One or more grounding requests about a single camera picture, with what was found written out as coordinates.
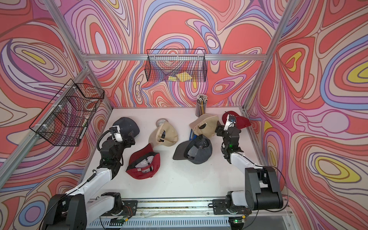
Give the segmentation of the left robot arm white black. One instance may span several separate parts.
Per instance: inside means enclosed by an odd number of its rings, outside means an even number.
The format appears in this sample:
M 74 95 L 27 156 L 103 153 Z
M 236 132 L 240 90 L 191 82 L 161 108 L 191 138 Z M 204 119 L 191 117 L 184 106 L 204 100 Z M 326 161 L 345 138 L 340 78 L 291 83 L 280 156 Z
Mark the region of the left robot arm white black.
M 102 145 L 102 157 L 92 176 L 65 194 L 54 195 L 48 204 L 41 230 L 85 230 L 88 225 L 103 214 L 110 212 L 119 216 L 125 209 L 121 195 L 117 192 L 102 194 L 90 201 L 105 184 L 118 174 L 123 163 L 123 152 L 135 145 L 133 132 L 117 139 L 107 140 Z

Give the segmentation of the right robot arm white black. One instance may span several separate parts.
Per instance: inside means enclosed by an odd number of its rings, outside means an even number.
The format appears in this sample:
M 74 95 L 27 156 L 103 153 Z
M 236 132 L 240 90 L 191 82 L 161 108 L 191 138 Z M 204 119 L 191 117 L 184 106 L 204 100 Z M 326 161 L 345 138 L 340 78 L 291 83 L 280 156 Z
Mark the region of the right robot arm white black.
M 231 214 L 266 210 L 279 212 L 286 208 L 280 190 L 276 168 L 261 166 L 247 158 L 239 146 L 241 130 L 236 127 L 216 127 L 216 135 L 222 137 L 221 152 L 225 160 L 244 174 L 244 190 L 229 191 L 225 209 Z

